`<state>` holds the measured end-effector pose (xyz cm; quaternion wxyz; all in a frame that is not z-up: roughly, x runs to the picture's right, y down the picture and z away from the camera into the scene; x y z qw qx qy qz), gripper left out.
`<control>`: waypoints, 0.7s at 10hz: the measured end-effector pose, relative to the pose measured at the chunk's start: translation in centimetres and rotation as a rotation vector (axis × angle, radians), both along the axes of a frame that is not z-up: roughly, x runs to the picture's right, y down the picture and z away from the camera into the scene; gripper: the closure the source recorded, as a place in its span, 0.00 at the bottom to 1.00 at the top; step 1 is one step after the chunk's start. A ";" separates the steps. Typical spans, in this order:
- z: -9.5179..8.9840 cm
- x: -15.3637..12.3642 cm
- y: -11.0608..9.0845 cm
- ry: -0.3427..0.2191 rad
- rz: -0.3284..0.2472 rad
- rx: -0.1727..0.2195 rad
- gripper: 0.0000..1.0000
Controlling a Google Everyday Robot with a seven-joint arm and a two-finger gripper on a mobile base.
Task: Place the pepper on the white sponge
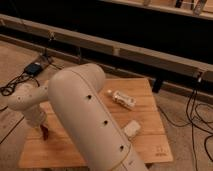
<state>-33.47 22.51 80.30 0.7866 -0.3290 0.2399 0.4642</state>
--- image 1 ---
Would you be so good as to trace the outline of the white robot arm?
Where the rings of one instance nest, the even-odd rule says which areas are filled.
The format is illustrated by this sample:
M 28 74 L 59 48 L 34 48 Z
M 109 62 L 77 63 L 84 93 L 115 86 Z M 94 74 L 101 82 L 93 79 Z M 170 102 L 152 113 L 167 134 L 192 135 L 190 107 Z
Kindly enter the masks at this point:
M 48 101 L 91 171 L 148 171 L 99 98 L 104 81 L 96 64 L 64 68 L 44 86 L 20 86 L 7 105 L 37 126 L 46 119 L 40 104 Z

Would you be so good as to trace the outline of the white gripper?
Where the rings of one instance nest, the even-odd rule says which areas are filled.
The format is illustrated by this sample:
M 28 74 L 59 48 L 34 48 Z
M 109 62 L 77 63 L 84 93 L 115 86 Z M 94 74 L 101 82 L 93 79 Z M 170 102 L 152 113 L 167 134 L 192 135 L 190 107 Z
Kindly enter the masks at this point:
M 47 118 L 45 111 L 40 107 L 31 107 L 23 111 L 22 114 L 24 115 L 27 124 L 31 127 L 39 127 Z

